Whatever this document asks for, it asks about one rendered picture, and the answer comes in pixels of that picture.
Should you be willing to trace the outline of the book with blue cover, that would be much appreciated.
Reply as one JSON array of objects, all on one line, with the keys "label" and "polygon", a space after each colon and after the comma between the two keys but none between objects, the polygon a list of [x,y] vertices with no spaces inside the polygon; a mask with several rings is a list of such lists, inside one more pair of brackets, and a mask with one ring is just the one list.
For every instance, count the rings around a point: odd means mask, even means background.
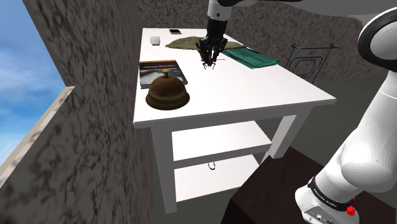
[{"label": "book with blue cover", "polygon": [[141,89],[147,89],[151,83],[163,76],[163,70],[169,69],[169,76],[175,76],[182,81],[184,85],[188,84],[181,68],[175,60],[156,60],[156,61],[141,61],[139,63],[139,82]]}]

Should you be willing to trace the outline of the olive green cloth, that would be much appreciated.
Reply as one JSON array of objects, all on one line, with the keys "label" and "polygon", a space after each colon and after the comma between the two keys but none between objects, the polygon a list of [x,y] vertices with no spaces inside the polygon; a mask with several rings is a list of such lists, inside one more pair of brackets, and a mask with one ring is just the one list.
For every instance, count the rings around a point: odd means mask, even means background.
[{"label": "olive green cloth", "polygon": [[[196,44],[199,42],[200,39],[202,39],[202,37],[197,37],[197,36],[179,38],[167,44],[166,47],[173,49],[183,49],[183,50],[198,50],[199,48],[196,46]],[[245,47],[246,47],[245,45],[242,45],[240,43],[234,41],[228,41],[225,46],[225,50],[245,48]]]}]

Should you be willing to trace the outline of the dark robot stand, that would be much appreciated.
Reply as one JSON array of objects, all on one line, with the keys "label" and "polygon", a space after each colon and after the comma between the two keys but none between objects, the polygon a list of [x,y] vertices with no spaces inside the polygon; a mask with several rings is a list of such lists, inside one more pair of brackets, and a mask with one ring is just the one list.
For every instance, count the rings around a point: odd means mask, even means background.
[{"label": "dark robot stand", "polygon": [[295,192],[306,187],[327,209],[336,209],[359,224],[397,224],[397,211],[367,192],[333,202],[312,180],[322,165],[289,148],[282,158],[267,157],[231,197],[221,224],[337,224],[326,211],[311,204],[300,210]]}]

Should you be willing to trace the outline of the brown desk bell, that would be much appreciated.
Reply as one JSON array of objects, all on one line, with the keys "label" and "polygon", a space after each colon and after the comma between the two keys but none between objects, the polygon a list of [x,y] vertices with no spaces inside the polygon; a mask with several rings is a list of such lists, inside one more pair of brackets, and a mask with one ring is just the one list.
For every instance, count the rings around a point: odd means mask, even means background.
[{"label": "brown desk bell", "polygon": [[174,110],[185,106],[190,95],[177,77],[170,75],[170,69],[163,69],[163,75],[154,79],[146,96],[146,103],[159,110]]}]

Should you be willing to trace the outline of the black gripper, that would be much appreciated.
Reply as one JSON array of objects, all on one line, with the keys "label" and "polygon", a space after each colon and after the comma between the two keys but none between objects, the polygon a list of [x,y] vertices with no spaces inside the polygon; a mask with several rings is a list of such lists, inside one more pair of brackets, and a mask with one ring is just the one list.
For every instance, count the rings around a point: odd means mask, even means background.
[{"label": "black gripper", "polygon": [[[207,67],[215,67],[218,55],[225,49],[227,39],[223,39],[226,30],[227,21],[215,20],[208,18],[207,21],[207,34],[205,38],[200,39],[198,42],[198,52],[201,57],[203,65]],[[207,43],[215,44],[212,48],[207,47]]]}]

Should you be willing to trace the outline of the white table with shelves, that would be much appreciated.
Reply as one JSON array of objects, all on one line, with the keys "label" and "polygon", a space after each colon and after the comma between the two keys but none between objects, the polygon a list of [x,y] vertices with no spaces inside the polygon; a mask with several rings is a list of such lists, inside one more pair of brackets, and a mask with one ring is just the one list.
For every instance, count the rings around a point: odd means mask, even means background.
[{"label": "white table with shelves", "polygon": [[[160,37],[160,45],[150,43]],[[167,48],[177,39],[167,28],[142,31],[142,61],[175,60],[188,84],[190,101],[160,111],[138,88],[134,127],[149,128],[157,160],[164,208],[180,201],[241,186],[258,168],[264,153],[282,157],[310,111],[335,98],[287,69],[275,65],[250,69],[224,55],[204,68],[193,50]]]}]

